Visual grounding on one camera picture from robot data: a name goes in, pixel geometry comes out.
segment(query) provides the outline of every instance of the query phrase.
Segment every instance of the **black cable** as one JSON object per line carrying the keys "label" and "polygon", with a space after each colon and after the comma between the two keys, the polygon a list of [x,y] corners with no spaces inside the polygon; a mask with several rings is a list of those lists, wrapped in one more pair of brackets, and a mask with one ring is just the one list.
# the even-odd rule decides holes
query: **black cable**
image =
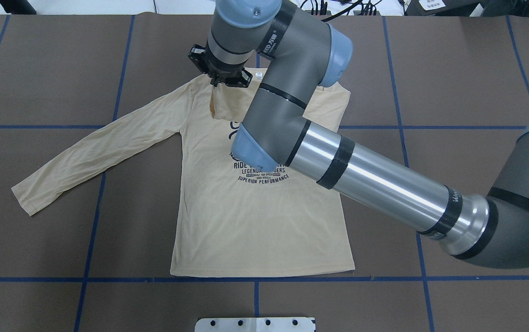
{"label": "black cable", "polygon": [[327,21],[330,21],[332,19],[335,19],[336,17],[342,15],[343,13],[349,12],[349,11],[351,11],[351,9],[355,8],[356,6],[359,6],[359,4],[361,4],[362,2],[363,2],[363,0],[357,0],[353,4],[351,4],[348,8],[343,9],[343,10],[337,12],[336,14],[330,16],[330,17],[322,19],[322,22],[327,22]]}

